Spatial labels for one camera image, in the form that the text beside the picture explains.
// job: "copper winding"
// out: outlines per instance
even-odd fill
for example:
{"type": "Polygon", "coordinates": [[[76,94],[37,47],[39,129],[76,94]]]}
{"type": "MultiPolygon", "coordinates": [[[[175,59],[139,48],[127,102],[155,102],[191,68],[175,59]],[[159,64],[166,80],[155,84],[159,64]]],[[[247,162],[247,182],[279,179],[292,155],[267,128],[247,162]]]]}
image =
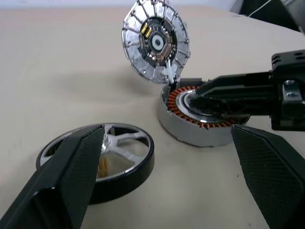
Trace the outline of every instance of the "copper winding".
{"type": "Polygon", "coordinates": [[[170,93],[169,98],[168,98],[168,108],[171,112],[173,112],[175,115],[177,115],[178,117],[184,119],[185,121],[188,121],[190,123],[196,124],[198,125],[200,128],[202,129],[210,129],[210,128],[217,128],[217,127],[228,127],[228,126],[232,126],[234,124],[238,124],[239,120],[236,119],[230,119],[230,120],[226,120],[225,122],[220,122],[220,123],[203,123],[203,122],[199,122],[197,120],[194,120],[190,117],[185,116],[178,108],[176,105],[176,98],[178,96],[178,94],[180,94],[181,92],[184,92],[186,90],[191,90],[191,89],[196,89],[197,87],[195,86],[186,86],[186,87],[182,87],[182,88],[178,88],[176,90],[174,90],[173,92],[170,93]]]}
{"type": "Polygon", "coordinates": [[[106,157],[100,158],[97,173],[98,173],[98,178],[108,176],[108,163],[107,163],[107,158],[106,157]]]}

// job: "electronic component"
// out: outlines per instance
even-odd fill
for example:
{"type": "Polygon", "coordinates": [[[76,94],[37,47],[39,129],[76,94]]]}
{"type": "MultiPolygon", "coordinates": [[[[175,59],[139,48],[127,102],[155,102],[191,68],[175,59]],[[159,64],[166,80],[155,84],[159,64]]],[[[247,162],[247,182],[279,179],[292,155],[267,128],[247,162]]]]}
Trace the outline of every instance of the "electronic component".
{"type": "Polygon", "coordinates": [[[154,83],[174,83],[190,57],[185,23],[166,0],[137,0],[124,19],[122,43],[133,69],[154,83]]]}

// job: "silver metal disc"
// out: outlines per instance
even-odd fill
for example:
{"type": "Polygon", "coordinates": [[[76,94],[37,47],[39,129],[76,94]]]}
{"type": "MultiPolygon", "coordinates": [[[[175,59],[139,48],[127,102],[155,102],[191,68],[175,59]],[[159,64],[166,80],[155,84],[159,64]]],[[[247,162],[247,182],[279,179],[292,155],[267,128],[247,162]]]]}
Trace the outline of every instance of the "silver metal disc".
{"type": "MultiPolygon", "coordinates": [[[[168,31],[165,27],[162,27],[163,30],[161,32],[167,35],[168,31]]],[[[132,64],[132,68],[140,76],[154,83],[168,83],[171,81],[172,74],[169,74],[167,71],[170,68],[174,72],[175,79],[178,79],[187,60],[190,58],[189,37],[186,31],[186,24],[183,23],[177,11],[167,0],[137,0],[124,19],[122,44],[125,55],[132,64]],[[167,24],[170,24],[172,28],[171,33],[174,33],[175,45],[170,47],[167,45],[167,39],[164,39],[164,45],[161,48],[162,52],[168,55],[166,57],[164,55],[162,58],[164,60],[170,59],[170,65],[166,66],[164,61],[157,62],[154,56],[151,57],[151,53],[154,55],[156,54],[155,51],[161,51],[158,50],[158,46],[157,48],[155,47],[154,51],[149,52],[147,57],[139,51],[139,48],[143,48],[141,36],[149,37],[150,34],[150,28],[145,31],[144,26],[146,26],[145,24],[148,20],[153,19],[167,21],[167,24]]]]}

